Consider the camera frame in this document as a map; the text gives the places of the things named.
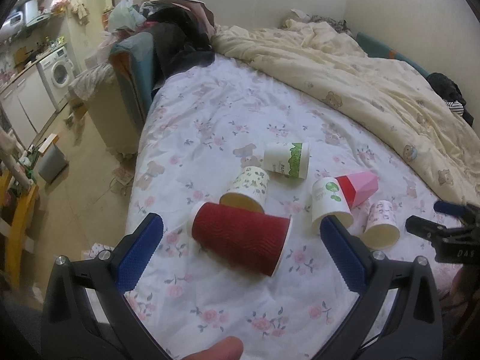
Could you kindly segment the right hand thumb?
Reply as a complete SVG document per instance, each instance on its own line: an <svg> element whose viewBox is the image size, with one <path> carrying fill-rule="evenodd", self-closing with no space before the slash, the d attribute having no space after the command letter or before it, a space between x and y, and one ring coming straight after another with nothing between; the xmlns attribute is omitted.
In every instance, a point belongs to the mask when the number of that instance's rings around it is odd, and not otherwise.
<svg viewBox="0 0 480 360"><path fill-rule="evenodd" d="M445 332L461 331L468 326L479 312L479 265L459 269L440 306Z"/></svg>

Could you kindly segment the left hand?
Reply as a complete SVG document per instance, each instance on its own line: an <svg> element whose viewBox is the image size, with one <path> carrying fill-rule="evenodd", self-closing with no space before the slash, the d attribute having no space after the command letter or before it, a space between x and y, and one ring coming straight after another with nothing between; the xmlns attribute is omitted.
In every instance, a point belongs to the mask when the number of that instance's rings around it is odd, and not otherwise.
<svg viewBox="0 0 480 360"><path fill-rule="evenodd" d="M239 360L243 350L240 339L228 336L208 349L186 356L184 360Z"/></svg>

